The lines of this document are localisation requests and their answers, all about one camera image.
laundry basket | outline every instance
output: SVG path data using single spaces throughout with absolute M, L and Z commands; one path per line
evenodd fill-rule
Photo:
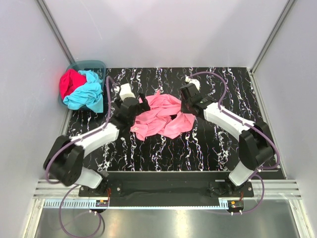
M 91 71 L 95 72 L 96 74 L 98 74 L 99 79 L 102 80 L 101 88 L 104 89 L 105 77 L 106 77 L 106 65 L 102 61 L 99 61 L 99 60 L 78 61 L 78 62 L 72 63 L 67 68 L 66 71 L 68 71 L 71 68 L 75 71 L 91 70 Z M 60 96 L 60 93 L 58 95 L 58 102 L 62 106 L 67 107 L 67 105 L 63 102 L 63 100 Z M 104 96 L 104 104 L 105 103 L 107 103 L 107 98 Z M 86 106 L 82 106 L 79 110 L 85 111 L 85 110 L 89 110 L 89 108 L 87 108 Z

red cloth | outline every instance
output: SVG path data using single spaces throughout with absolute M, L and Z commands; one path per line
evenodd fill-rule
M 59 81 L 59 92 L 62 100 L 72 94 L 76 88 L 84 85 L 87 82 L 86 76 L 81 75 L 72 68 L 69 69 Z

folded clothes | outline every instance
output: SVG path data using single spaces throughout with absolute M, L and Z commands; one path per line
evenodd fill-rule
M 79 74 L 72 68 L 69 69 L 59 81 L 59 91 L 62 100 L 72 94 L 76 88 L 84 85 L 87 82 L 86 77 Z
M 180 133 L 193 128 L 195 116 L 181 113 L 181 101 L 169 94 L 160 94 L 159 91 L 146 97 L 151 110 L 136 117 L 135 124 L 131 127 L 139 140 L 147 136 L 160 134 L 171 139 Z
M 78 73 L 85 75 L 87 82 L 76 88 L 72 94 L 66 96 L 63 102 L 71 110 L 78 110 L 82 106 L 87 106 L 95 113 L 102 113 L 104 111 L 102 80 L 91 70 L 79 70 Z

turquoise towel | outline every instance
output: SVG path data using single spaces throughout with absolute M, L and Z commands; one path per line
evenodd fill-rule
M 102 80 L 91 70 L 79 70 L 78 73 L 86 76 L 87 83 L 76 88 L 72 94 L 64 98 L 63 102 L 71 110 L 78 110 L 82 106 L 87 106 L 95 113 L 104 112 Z

black marble tabletop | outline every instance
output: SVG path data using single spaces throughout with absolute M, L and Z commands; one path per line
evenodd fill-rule
M 130 83 L 135 94 L 153 95 L 160 90 L 180 99 L 179 88 L 185 84 L 185 76 L 200 71 L 215 72 L 225 79 L 228 92 L 222 104 L 227 109 L 245 119 L 262 118 L 246 68 L 108 68 L 107 75 L 115 80 L 115 86 Z M 224 86 L 218 78 L 209 75 L 196 78 L 201 82 L 203 96 L 220 98 Z M 117 93 L 111 91 L 113 102 Z M 106 113 L 73 111 L 67 135 L 85 133 L 105 120 Z M 175 139 L 155 135 L 140 141 L 134 133 L 126 134 L 88 155 L 84 166 L 98 171 L 227 171 L 234 169 L 239 161 L 237 150 L 238 143 L 233 136 L 198 118 L 193 130 Z

